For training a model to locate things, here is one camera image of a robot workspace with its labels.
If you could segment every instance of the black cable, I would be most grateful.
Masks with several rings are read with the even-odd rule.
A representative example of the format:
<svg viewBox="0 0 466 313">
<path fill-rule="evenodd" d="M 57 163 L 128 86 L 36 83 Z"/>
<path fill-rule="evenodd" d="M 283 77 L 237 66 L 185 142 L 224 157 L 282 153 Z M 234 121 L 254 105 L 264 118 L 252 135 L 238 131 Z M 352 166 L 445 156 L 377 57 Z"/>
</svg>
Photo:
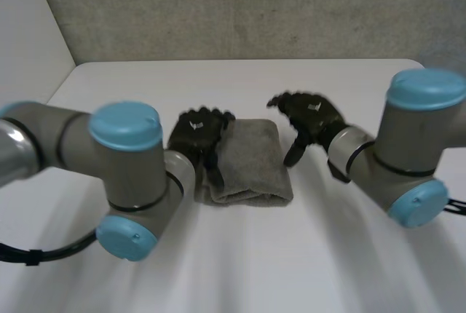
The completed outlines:
<svg viewBox="0 0 466 313">
<path fill-rule="evenodd" d="M 456 215 L 466 216 L 466 202 L 450 199 L 443 211 L 454 213 Z"/>
<path fill-rule="evenodd" d="M 41 262 L 56 261 L 72 256 L 79 251 L 83 251 L 95 240 L 95 229 L 93 229 L 70 245 L 52 251 L 20 250 L 16 247 L 0 243 L 0 261 L 14 264 L 26 264 L 26 266 L 37 266 Z"/>
</svg>

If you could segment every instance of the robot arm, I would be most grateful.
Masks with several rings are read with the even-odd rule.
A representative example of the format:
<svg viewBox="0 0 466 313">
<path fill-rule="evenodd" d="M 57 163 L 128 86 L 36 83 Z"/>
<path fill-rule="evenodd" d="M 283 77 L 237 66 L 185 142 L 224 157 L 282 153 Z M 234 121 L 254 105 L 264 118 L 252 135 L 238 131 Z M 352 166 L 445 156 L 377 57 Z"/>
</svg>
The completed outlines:
<svg viewBox="0 0 466 313">
<path fill-rule="evenodd" d="M 466 146 L 465 97 L 461 76 L 402 71 L 387 92 L 376 138 L 347 124 L 321 95 L 285 93 L 269 106 L 298 130 L 285 165 L 294 165 L 309 144 L 320 144 L 335 178 L 353 181 L 389 217 L 411 228 L 431 221 L 449 203 L 446 187 L 433 175 L 445 148 Z"/>
<path fill-rule="evenodd" d="M 102 179 L 110 211 L 95 236 L 111 254 L 139 261 L 183 196 L 194 193 L 195 165 L 208 165 L 207 151 L 216 157 L 221 132 L 233 118 L 206 108 L 190 111 L 175 126 L 175 144 L 164 150 L 159 114 L 143 103 L 112 103 L 94 114 L 15 103 L 0 111 L 0 186 L 48 167 Z M 193 136 L 186 120 L 195 119 L 203 120 L 204 130 Z M 209 168 L 215 171 L 216 164 Z"/>
</svg>

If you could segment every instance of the gray robot arm segment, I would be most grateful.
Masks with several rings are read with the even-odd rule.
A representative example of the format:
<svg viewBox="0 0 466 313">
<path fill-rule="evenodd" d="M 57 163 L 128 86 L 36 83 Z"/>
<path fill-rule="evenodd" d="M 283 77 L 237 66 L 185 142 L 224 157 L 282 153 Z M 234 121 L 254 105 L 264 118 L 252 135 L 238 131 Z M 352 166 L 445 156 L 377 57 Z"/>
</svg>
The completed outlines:
<svg viewBox="0 0 466 313">
<path fill-rule="evenodd" d="M 143 103 L 113 103 L 93 115 L 17 103 L 0 116 L 0 185 L 48 167 L 102 179 L 110 211 L 96 235 L 118 257 L 145 258 L 194 192 L 191 162 L 164 151 L 158 113 Z"/>
</svg>

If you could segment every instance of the white logo on hand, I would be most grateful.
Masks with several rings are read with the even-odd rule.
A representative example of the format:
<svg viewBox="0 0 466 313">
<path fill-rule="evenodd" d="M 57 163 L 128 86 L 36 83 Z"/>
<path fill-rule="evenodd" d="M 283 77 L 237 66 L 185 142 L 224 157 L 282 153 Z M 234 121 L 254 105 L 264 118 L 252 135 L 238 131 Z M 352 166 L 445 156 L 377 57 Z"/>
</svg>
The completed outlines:
<svg viewBox="0 0 466 313">
<path fill-rule="evenodd" d="M 313 104 L 309 104 L 307 108 L 310 109 L 311 111 L 319 111 L 321 105 L 322 105 L 322 102 L 319 102 L 319 104 L 317 104 L 316 106 L 314 106 Z"/>
<path fill-rule="evenodd" d="M 199 124 L 193 124 L 192 122 L 189 122 L 189 124 L 191 125 L 193 130 L 200 129 L 201 127 L 204 127 L 204 124 L 201 123 L 201 122 Z"/>
</svg>

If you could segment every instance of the white wall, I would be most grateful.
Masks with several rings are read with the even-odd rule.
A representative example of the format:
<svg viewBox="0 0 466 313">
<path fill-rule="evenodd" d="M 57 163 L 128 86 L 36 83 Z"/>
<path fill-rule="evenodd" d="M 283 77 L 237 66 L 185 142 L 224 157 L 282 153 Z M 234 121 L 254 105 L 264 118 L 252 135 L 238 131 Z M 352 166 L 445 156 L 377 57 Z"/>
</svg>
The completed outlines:
<svg viewBox="0 0 466 313">
<path fill-rule="evenodd" d="M 0 106 L 48 101 L 73 68 L 46 0 L 0 0 Z"/>
</svg>

